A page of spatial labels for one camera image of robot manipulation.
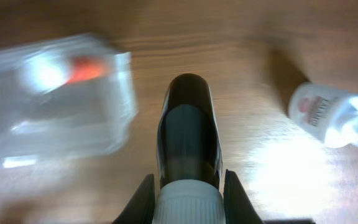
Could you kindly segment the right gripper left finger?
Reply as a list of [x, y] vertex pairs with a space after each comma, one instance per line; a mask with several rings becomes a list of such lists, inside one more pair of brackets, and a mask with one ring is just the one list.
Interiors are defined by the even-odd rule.
[[154, 175], [147, 174], [112, 224], [152, 224], [155, 210]]

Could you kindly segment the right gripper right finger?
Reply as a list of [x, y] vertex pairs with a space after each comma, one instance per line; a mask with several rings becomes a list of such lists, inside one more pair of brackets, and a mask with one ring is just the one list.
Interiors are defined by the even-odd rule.
[[264, 224], [237, 174], [228, 169], [225, 172], [223, 199], [226, 224]]

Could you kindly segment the dark bottle white cap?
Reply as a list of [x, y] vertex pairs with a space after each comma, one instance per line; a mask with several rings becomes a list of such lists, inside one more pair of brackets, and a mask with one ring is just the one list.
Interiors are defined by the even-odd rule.
[[210, 87], [185, 73], [169, 84], [157, 130], [154, 223], [225, 223], [222, 153]]

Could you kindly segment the white spray bottle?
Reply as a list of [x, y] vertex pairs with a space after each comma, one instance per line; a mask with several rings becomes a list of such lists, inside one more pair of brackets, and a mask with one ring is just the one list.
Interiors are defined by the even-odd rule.
[[358, 147], [358, 94], [303, 83], [290, 98], [288, 116], [328, 148]]

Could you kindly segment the orange tube white cap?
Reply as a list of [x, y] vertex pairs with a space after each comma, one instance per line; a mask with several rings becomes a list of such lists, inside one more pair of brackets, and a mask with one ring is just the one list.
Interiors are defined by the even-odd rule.
[[70, 68], [66, 84], [87, 82], [107, 75], [108, 65], [101, 58], [74, 57], [69, 60]]

